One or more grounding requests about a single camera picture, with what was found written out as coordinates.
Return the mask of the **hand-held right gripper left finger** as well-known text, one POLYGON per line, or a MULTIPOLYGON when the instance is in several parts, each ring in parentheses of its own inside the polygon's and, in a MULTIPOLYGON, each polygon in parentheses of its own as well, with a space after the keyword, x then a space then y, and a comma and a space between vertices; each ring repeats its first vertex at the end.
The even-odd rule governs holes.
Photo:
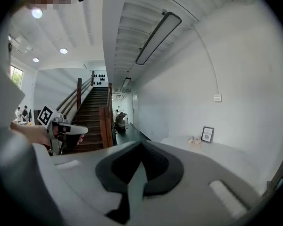
POLYGON ((85 153, 49 156, 46 148, 34 144, 37 164, 64 226, 117 226, 106 216, 116 210, 121 194, 108 192, 98 180, 95 168, 104 158, 133 142, 85 153))

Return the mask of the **person's left hand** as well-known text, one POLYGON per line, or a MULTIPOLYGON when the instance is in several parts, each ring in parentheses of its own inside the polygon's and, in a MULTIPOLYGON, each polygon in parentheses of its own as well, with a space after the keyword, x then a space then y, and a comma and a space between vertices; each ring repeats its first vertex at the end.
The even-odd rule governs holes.
POLYGON ((50 138, 43 126, 19 126, 18 129, 31 144, 50 146, 50 138))

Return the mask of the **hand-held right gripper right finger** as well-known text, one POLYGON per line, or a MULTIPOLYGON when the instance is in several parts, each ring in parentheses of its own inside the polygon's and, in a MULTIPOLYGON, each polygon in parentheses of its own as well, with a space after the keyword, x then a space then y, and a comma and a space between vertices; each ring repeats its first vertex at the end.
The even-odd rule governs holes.
POLYGON ((132 216, 133 226, 225 226, 234 221, 209 186, 221 181, 246 207, 260 201, 259 194, 242 178, 215 160, 170 145, 150 142, 181 160, 184 174, 169 193, 145 197, 132 216))

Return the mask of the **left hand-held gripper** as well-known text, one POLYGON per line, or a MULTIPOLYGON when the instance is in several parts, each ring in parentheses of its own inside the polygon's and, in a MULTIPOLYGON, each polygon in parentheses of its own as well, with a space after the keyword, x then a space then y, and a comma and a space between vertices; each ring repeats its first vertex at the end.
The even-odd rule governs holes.
POLYGON ((37 117, 38 122, 44 126, 50 138, 49 153, 62 153, 64 149, 77 146, 82 134, 87 134, 88 128, 71 124, 67 116, 46 105, 37 117))

